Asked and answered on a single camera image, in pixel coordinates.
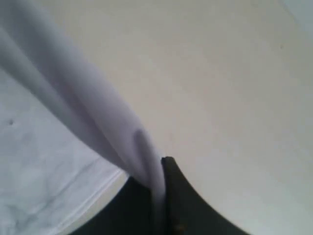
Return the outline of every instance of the black object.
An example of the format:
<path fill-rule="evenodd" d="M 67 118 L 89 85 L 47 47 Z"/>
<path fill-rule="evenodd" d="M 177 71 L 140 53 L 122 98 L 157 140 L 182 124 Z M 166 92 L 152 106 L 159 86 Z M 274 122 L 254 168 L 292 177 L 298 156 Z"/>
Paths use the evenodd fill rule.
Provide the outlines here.
<path fill-rule="evenodd" d="M 161 160 L 166 183 L 167 235 L 247 235 L 210 207 L 188 183 L 174 158 Z M 149 235 L 151 195 L 132 177 L 113 200 L 71 235 Z"/>

